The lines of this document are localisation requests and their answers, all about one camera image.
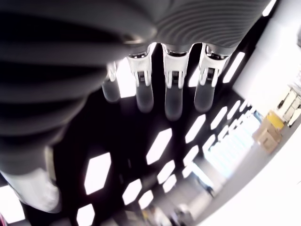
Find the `light panel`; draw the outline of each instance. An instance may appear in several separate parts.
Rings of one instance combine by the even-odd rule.
[[[226,126],[221,130],[221,132],[220,132],[219,135],[217,136],[217,139],[218,139],[219,141],[221,141],[221,140],[224,138],[224,136],[225,136],[226,133],[228,132],[228,129],[229,129],[229,126],[226,125]]]
[[[190,175],[190,173],[192,173],[192,166],[191,166],[192,162],[190,164],[188,164],[182,171],[183,174],[183,178],[186,178]]]
[[[133,97],[136,95],[136,81],[131,73],[127,58],[121,60],[116,71],[116,78],[119,85],[120,97]]]
[[[149,48],[150,48],[150,55],[153,54],[155,47],[156,47],[157,43],[153,42],[152,44],[150,44]]]
[[[104,187],[111,166],[110,153],[90,159],[85,179],[86,194],[91,194]]]
[[[264,11],[262,12],[262,15],[263,16],[268,16],[269,13],[271,12],[271,10],[273,9],[273,6],[275,5],[275,3],[276,3],[276,0],[270,1],[269,4],[264,9]]]
[[[165,181],[165,183],[163,184],[163,190],[165,193],[169,192],[173,186],[175,185],[175,183],[177,182],[177,179],[175,178],[175,175],[171,175],[167,181]]]
[[[160,159],[171,136],[172,136],[171,129],[166,129],[164,131],[159,132],[154,143],[150,147],[149,152],[146,155],[146,162],[148,165],[151,165],[152,163]]]
[[[225,114],[227,113],[227,107],[223,107],[220,112],[218,112],[218,114],[216,115],[216,117],[213,119],[212,123],[210,124],[210,128],[211,129],[215,129],[218,124],[220,124],[220,122],[222,121],[223,117],[225,116]]]
[[[245,120],[245,114],[242,114],[239,119],[237,120],[237,125],[241,124]]]
[[[95,212],[92,204],[79,208],[77,212],[77,223],[79,226],[91,226],[94,220]]]
[[[198,146],[195,145],[190,149],[190,151],[183,159],[184,166],[187,166],[189,163],[191,163],[194,160],[194,158],[197,156],[197,154],[198,154]]]
[[[245,113],[246,118],[248,118],[250,115],[251,115],[250,110],[247,110],[246,113]]]
[[[251,108],[250,113],[253,114],[256,111],[254,107]]]
[[[141,184],[141,180],[137,179],[133,182],[131,182],[126,190],[124,191],[123,195],[122,195],[122,199],[125,205],[130,204],[131,202],[135,201],[135,199],[137,198],[138,194],[140,193],[142,189],[142,184]]]
[[[143,210],[146,207],[148,207],[148,205],[151,203],[153,199],[154,199],[154,195],[152,194],[151,190],[144,193],[138,201],[140,208]]]
[[[199,66],[197,66],[196,70],[194,71],[194,73],[188,81],[188,87],[196,87],[198,85],[199,73]]]
[[[25,219],[22,205],[10,186],[0,187],[0,213],[9,224]]]
[[[231,132],[237,125],[237,119],[235,119],[229,126],[229,132]]]
[[[229,113],[227,114],[227,120],[231,119],[233,117],[233,115],[235,114],[235,112],[237,111],[238,107],[240,106],[240,100],[238,100],[233,107],[231,108],[231,110],[229,111]]]
[[[172,174],[174,169],[175,169],[174,160],[171,160],[168,163],[166,163],[157,176],[159,184],[162,184],[164,181],[166,181],[168,177]]]
[[[196,135],[198,134],[199,130],[201,129],[201,127],[203,126],[204,122],[206,120],[206,115],[201,115],[199,116],[195,122],[193,123],[192,127],[190,128],[190,130],[188,131],[188,133],[185,136],[185,142],[189,143],[190,141],[192,141]]]
[[[208,151],[209,148],[211,147],[211,145],[214,143],[214,141],[215,141],[215,135],[212,134],[212,135],[209,137],[209,139],[204,143],[204,145],[203,145],[203,147],[202,147],[203,151],[204,151],[204,152]]]
[[[243,60],[244,56],[245,56],[245,53],[243,53],[243,52],[238,53],[238,55],[236,56],[235,60],[233,61],[232,65],[231,65],[231,67],[227,71],[224,79],[222,80],[223,83],[228,83],[231,80],[231,78],[233,77],[240,62]]]
[[[192,163],[192,172],[197,175],[197,177],[204,182],[207,186],[213,187],[213,182],[207,177],[207,175],[197,166],[195,163]]]
[[[244,110],[244,108],[246,107],[247,104],[248,104],[248,101],[245,100],[245,101],[243,102],[243,104],[240,106],[239,112],[242,112],[242,111]]]

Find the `robotic hand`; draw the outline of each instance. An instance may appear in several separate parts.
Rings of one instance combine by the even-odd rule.
[[[20,199],[57,212],[60,193],[50,147],[88,95],[120,98],[116,69],[127,57],[137,104],[153,108],[149,43],[163,43],[165,112],[182,113],[190,48],[202,42],[195,107],[212,104],[227,58],[269,0],[99,0],[0,2],[0,172]]]

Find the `black ceiling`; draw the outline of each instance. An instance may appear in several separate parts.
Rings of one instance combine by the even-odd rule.
[[[183,92],[183,113],[178,121],[170,122],[165,117],[165,80],[160,45],[156,46],[152,55],[155,105],[149,114],[138,110],[135,97],[123,98],[118,104],[109,104],[102,90],[90,95],[84,109],[70,124],[62,142],[54,147],[55,172],[62,193],[63,211],[50,214],[24,205],[25,215],[31,225],[49,225],[61,218],[69,218],[76,225],[78,208],[90,203],[95,209],[94,224],[99,225],[124,207],[122,194],[128,183],[158,174],[170,160],[175,160],[176,170],[183,169],[183,157],[194,145],[201,147],[212,133],[218,134],[225,124],[232,122],[224,119],[215,130],[210,130],[211,121],[223,106],[232,107],[237,100],[242,100],[231,87],[251,56],[268,20],[269,17],[260,18],[234,52],[225,71],[239,51],[245,52],[246,56],[230,83],[222,83],[222,73],[215,89],[213,107],[206,113],[206,122],[200,132],[189,144],[185,144],[184,137],[200,114],[193,105],[195,88],[189,88],[188,81],[198,64],[201,44],[194,45],[190,53]],[[232,120],[239,116],[240,113],[236,113]],[[145,156],[152,142],[160,131],[168,128],[172,128],[173,132],[169,144],[160,160],[148,166]],[[111,153],[112,165],[105,187],[86,195],[84,180],[88,160],[106,152]],[[141,193],[149,189],[143,187]]]

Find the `cardboard box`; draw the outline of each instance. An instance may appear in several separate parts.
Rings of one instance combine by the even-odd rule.
[[[267,118],[262,121],[260,127],[253,133],[252,137],[268,153],[273,152],[282,138],[279,130]]]
[[[268,129],[265,129],[260,134],[257,142],[266,150],[267,153],[272,153],[278,145],[278,142],[269,133]]]

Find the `white wall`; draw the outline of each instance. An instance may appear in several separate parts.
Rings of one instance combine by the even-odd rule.
[[[269,164],[198,226],[301,225],[301,126]]]
[[[298,72],[301,49],[297,34],[301,27],[301,0],[283,0],[270,19],[256,49],[233,89],[262,114],[274,109],[286,84]]]

